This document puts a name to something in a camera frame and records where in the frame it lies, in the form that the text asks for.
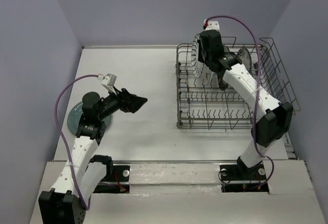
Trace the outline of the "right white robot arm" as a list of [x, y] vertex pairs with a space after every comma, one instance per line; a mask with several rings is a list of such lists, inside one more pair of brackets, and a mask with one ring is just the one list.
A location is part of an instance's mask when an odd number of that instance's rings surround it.
[[289, 130], [293, 106], [282, 103], [264, 89], [244, 65], [240, 53], [227, 51], [219, 31], [211, 29], [200, 33], [200, 57], [205, 65], [218, 76], [221, 89], [231, 86], [254, 108], [254, 123], [251, 129], [253, 140], [238, 157], [236, 173], [247, 179], [255, 172], [270, 146]]

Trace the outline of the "blue striped white plate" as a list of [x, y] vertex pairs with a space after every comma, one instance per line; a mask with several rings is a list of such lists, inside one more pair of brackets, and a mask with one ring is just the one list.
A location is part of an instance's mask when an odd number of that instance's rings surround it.
[[190, 66], [195, 78], [200, 78], [203, 72], [203, 61], [201, 59], [199, 33], [194, 36], [192, 41]]

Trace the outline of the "dark brown rimmed plate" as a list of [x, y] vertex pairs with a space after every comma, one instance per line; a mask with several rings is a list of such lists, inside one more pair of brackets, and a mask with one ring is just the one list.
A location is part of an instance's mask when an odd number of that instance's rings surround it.
[[[225, 53], [229, 53], [230, 50], [226, 45], [223, 48]], [[221, 91], [224, 91], [229, 85], [221, 77], [218, 77], [218, 86]]]

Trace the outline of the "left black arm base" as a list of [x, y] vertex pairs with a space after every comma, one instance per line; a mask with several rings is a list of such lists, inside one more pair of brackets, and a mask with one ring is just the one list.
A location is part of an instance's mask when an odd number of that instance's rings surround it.
[[111, 175], [107, 174], [96, 186], [93, 193], [125, 194], [130, 192], [130, 166], [114, 165]]

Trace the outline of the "plain teal plate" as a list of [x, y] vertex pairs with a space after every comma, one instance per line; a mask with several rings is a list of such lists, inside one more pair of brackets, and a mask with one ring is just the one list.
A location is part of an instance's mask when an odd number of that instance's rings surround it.
[[100, 109], [95, 108], [93, 110], [88, 111], [88, 113], [84, 113], [83, 111], [83, 102], [77, 103], [69, 112], [67, 118], [67, 127], [69, 131], [76, 135], [79, 129], [83, 130], [92, 130], [101, 125], [101, 123], [105, 124], [105, 129], [111, 124], [112, 115], [105, 117], [103, 120], [99, 120], [100, 118]]

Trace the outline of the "blue floral plate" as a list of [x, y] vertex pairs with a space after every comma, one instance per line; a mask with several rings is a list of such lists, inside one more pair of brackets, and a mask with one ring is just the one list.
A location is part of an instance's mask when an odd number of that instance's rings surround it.
[[241, 47], [238, 52], [237, 56], [241, 59], [242, 63], [245, 67], [251, 71], [252, 68], [252, 58], [249, 50], [246, 47]]

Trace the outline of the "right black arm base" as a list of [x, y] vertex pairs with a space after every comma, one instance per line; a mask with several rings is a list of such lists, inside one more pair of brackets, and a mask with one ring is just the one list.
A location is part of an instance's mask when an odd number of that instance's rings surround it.
[[266, 192], [269, 186], [264, 165], [260, 164], [248, 172], [239, 172], [237, 164], [220, 165], [218, 179], [222, 193]]

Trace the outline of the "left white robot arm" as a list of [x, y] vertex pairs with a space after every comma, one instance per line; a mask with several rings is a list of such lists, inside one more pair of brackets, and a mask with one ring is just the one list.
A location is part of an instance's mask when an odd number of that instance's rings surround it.
[[106, 131], [105, 118], [116, 111], [137, 112], [147, 98], [113, 89], [105, 98], [89, 92], [82, 98], [82, 115], [68, 160], [49, 191], [42, 191], [38, 204], [43, 223], [83, 223], [91, 196], [101, 180], [113, 176], [109, 156], [96, 155]]

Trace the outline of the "watermelon pattern plate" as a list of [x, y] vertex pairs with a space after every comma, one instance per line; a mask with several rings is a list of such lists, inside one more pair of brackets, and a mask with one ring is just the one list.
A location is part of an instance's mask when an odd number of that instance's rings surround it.
[[208, 66], [204, 65], [202, 76], [201, 76], [203, 86], [208, 86], [211, 83], [213, 74], [214, 74], [213, 71], [211, 71]]

